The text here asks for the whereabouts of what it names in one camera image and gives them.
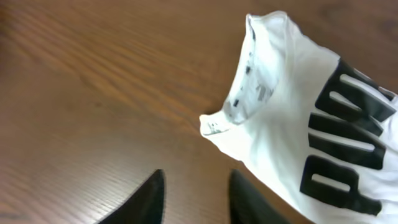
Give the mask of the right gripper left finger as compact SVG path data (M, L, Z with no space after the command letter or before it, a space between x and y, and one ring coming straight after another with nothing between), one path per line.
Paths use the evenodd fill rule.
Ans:
M162 224L164 199L164 171L157 169L121 206L98 224Z

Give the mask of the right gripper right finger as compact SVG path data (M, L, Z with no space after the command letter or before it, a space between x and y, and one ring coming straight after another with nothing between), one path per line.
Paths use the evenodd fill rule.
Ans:
M229 176L228 196L231 224L289 224L236 169Z

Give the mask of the white printed t-shirt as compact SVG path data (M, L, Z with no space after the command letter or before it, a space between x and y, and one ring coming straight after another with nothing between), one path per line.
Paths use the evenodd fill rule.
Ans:
M200 132L314 223L397 222L397 95L283 11L246 16L233 84Z

